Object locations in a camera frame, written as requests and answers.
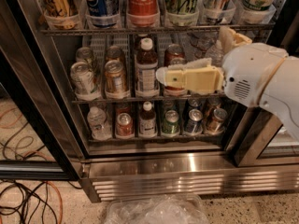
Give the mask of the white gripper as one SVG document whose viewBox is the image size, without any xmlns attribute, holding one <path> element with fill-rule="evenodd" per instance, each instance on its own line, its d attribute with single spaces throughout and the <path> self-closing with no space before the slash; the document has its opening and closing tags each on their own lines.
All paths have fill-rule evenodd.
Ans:
<svg viewBox="0 0 299 224">
<path fill-rule="evenodd" d="M 288 52 L 264 43 L 252 43 L 249 37 L 227 26 L 220 28 L 219 40 L 223 51 L 228 52 L 223 58 L 223 69 L 214 66 L 211 58 L 204 58 L 158 68 L 157 80 L 165 87 L 198 94 L 220 91 L 223 84 L 228 98 L 246 107 L 256 107 L 267 82 L 288 57 Z"/>
</svg>

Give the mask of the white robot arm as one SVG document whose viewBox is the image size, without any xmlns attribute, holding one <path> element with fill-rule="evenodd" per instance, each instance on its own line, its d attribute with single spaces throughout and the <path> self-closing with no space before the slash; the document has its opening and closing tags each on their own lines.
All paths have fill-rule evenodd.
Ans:
<svg viewBox="0 0 299 224">
<path fill-rule="evenodd" d="M 289 135 L 299 139 L 299 59 L 285 49 L 250 38 L 224 26 L 219 40 L 224 57 L 221 67 L 209 58 L 161 67 L 157 80 L 174 88 L 225 95 L 246 106 L 260 107 L 281 121 Z"/>
</svg>

